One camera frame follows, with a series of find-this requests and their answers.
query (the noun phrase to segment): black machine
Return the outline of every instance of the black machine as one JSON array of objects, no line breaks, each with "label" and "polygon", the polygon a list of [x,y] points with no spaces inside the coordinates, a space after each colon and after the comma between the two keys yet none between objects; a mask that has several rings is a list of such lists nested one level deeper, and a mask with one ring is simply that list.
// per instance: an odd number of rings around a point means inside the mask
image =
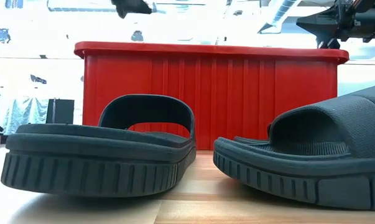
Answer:
[{"label": "black machine", "polygon": [[319,49],[339,49],[338,39],[375,39],[375,0],[335,0],[326,11],[297,20],[297,25],[317,37]]}]

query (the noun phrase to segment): treaded sole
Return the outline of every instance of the treaded sole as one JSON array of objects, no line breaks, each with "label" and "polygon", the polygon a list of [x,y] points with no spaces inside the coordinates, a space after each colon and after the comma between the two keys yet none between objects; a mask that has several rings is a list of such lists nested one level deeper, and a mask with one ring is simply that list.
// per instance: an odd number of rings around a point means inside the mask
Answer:
[{"label": "treaded sole", "polygon": [[8,152],[1,182],[31,192],[83,197],[139,197],[175,186],[194,161],[193,148],[174,164]]},{"label": "treaded sole", "polygon": [[227,176],[272,195],[327,207],[375,210],[375,174],[292,177],[243,164],[216,149],[213,162]]}]

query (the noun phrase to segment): wooden floor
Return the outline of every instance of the wooden floor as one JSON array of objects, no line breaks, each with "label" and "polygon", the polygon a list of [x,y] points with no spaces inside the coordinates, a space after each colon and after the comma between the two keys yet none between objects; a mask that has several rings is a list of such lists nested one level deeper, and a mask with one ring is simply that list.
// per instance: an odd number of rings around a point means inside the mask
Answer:
[{"label": "wooden floor", "polygon": [[[0,175],[5,148],[0,148]],[[146,198],[70,198],[14,190],[0,183],[0,223],[375,223],[375,212],[321,208],[239,184],[199,152],[181,183]]]}]

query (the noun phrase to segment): red container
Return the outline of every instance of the red container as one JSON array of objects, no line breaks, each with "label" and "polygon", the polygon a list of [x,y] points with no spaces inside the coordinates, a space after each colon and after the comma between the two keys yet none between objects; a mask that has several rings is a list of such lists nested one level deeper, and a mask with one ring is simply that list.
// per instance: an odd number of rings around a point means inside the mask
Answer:
[{"label": "red container", "polygon": [[[121,95],[169,95],[193,109],[201,150],[219,136],[265,139],[277,115],[336,97],[337,66],[349,59],[343,50],[109,42],[77,43],[75,54],[85,59],[83,124],[97,125]],[[176,124],[132,129],[187,136]]]}]

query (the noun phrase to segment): pipe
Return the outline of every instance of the pipe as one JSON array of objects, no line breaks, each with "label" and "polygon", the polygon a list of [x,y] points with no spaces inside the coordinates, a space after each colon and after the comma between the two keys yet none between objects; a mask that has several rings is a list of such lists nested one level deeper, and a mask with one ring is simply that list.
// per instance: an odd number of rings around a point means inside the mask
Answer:
[{"label": "pipe", "polygon": [[302,0],[272,0],[269,3],[269,10],[266,12],[266,23],[258,33],[270,28],[281,25],[288,17],[288,12],[296,7]]}]

